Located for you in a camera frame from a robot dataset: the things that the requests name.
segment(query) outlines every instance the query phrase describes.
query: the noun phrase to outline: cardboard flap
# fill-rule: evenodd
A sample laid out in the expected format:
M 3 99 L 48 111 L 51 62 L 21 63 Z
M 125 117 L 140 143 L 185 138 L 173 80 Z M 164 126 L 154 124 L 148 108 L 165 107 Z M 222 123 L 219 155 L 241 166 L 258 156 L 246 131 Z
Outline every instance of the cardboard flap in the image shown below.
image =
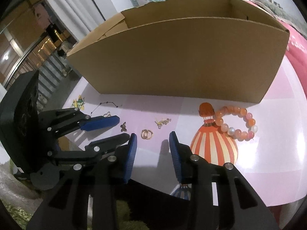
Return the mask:
M 267 13 L 258 9 L 257 7 L 242 1 L 242 0 L 230 0 L 231 3 L 231 17 L 243 20 L 249 20 L 254 22 L 263 23 L 272 27 L 279 28 L 283 31 L 287 29 L 279 23 L 275 18 L 268 16 Z
M 166 0 L 122 11 L 128 28 L 189 17 L 231 17 L 229 0 Z
M 82 48 L 87 47 L 88 45 L 98 41 L 99 39 L 102 38 L 102 36 L 111 30 L 114 26 L 116 26 L 119 22 L 123 21 L 125 19 L 124 15 L 122 13 L 117 13 L 114 15 L 112 18 L 108 19 L 104 23 L 100 24 L 97 28 L 95 28 L 93 31 L 91 31 L 86 37 L 84 37 L 81 41 L 78 42 L 77 45 L 74 46 L 72 50 L 70 50 L 67 53 L 67 56 L 72 55 L 73 53 L 79 51 Z M 120 27 L 117 27 L 116 29 L 123 29 L 125 27 L 125 22 L 122 24 Z
M 283 30 L 240 19 L 173 19 L 106 37 L 69 60 L 101 94 L 259 103 L 288 37 Z M 89 59 L 91 68 L 84 65 Z

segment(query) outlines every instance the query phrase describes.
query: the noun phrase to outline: floor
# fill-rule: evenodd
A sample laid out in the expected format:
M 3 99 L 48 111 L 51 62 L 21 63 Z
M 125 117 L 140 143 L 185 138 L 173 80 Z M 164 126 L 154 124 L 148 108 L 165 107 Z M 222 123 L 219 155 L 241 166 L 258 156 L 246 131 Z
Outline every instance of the floor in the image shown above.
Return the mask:
M 44 111 L 62 109 L 68 96 L 73 91 L 79 80 L 80 77 L 72 70 L 53 92 L 45 105 Z

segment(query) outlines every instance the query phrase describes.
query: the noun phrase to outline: striped balloon pattern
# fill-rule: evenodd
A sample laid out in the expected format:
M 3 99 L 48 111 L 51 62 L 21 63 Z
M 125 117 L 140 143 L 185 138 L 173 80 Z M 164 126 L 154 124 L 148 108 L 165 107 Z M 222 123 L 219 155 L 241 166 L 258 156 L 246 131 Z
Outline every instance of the striped balloon pattern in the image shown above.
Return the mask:
M 190 200 L 191 199 L 191 188 L 188 184 L 180 184 L 180 187 L 177 188 L 173 193 L 172 196 L 177 198 Z
M 199 128 L 191 142 L 191 151 L 207 162 L 223 166 L 238 159 L 238 148 L 235 140 L 228 134 L 220 131 L 214 124 L 204 124 Z

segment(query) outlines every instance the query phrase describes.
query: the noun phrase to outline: white bead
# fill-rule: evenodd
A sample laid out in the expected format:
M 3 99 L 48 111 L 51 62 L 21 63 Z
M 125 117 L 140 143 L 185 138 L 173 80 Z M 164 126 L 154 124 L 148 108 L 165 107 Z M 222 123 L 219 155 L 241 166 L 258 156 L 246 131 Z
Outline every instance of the white bead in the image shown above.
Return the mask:
M 257 133 L 257 131 L 258 131 L 258 126 L 257 126 L 257 125 L 253 125 L 253 126 L 251 127 L 251 131 L 253 131 L 254 133 Z
M 230 127 L 227 131 L 228 135 L 230 135 L 230 136 L 232 136 L 234 134 L 234 132 L 235 132 L 235 128 L 233 128 L 233 127 Z

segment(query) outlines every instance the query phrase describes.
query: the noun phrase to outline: earring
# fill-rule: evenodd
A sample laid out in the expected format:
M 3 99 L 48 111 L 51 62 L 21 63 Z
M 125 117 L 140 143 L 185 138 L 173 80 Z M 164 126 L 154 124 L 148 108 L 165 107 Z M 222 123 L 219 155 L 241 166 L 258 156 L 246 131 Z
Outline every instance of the earring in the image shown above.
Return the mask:
M 171 118 L 167 118 L 166 120 L 161 120 L 160 122 L 155 121 L 158 128 L 161 129 L 162 125 L 167 125 L 171 121 Z
M 121 132 L 126 132 L 127 129 L 126 129 L 126 122 L 124 122 L 121 126 L 120 126 L 122 129 L 120 130 Z

